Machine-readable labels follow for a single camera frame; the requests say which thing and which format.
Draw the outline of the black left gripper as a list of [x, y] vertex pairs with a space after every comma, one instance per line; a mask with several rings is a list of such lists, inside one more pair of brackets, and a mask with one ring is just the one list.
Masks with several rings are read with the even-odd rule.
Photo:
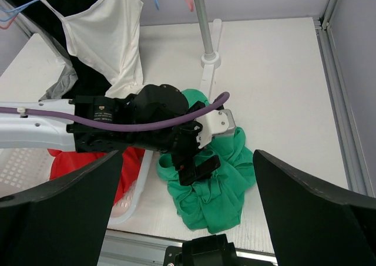
[[171, 153], [172, 164], [179, 174], [181, 186], [190, 186], [196, 181], [209, 179], [220, 167], [218, 156], [212, 156], [198, 166], [193, 157], [200, 151], [197, 136], [203, 125], [195, 119], [177, 125], [176, 141]]

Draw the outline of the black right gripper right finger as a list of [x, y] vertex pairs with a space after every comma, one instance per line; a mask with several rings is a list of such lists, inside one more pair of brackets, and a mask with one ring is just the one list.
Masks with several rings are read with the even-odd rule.
[[263, 150], [253, 164], [278, 265], [375, 265], [375, 198]]

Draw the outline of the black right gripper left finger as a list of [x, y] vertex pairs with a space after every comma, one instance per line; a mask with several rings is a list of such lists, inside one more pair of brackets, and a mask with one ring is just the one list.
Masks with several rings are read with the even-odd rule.
[[122, 164], [113, 151], [1, 197], [1, 265], [97, 265]]

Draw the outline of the green tank top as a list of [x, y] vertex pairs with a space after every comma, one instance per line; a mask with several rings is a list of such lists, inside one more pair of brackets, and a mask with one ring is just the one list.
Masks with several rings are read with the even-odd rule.
[[191, 186], [179, 183], [172, 157], [159, 157], [156, 171], [167, 183], [177, 214], [190, 230], [207, 229], [215, 234], [240, 224], [245, 192], [256, 183], [253, 154], [246, 147], [246, 134], [237, 127], [233, 136], [214, 139], [195, 158], [202, 164], [212, 156], [220, 159], [220, 167], [212, 176]]

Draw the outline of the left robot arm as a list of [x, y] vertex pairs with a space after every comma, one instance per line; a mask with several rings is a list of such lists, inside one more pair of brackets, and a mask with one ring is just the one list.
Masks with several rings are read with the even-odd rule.
[[216, 156], [194, 158], [231, 124], [224, 112], [229, 93], [213, 103], [190, 104], [170, 85], [146, 85], [125, 98], [78, 96], [38, 103], [1, 104], [1, 147], [77, 153], [109, 153], [129, 147], [168, 153], [179, 183], [207, 179], [220, 167]]

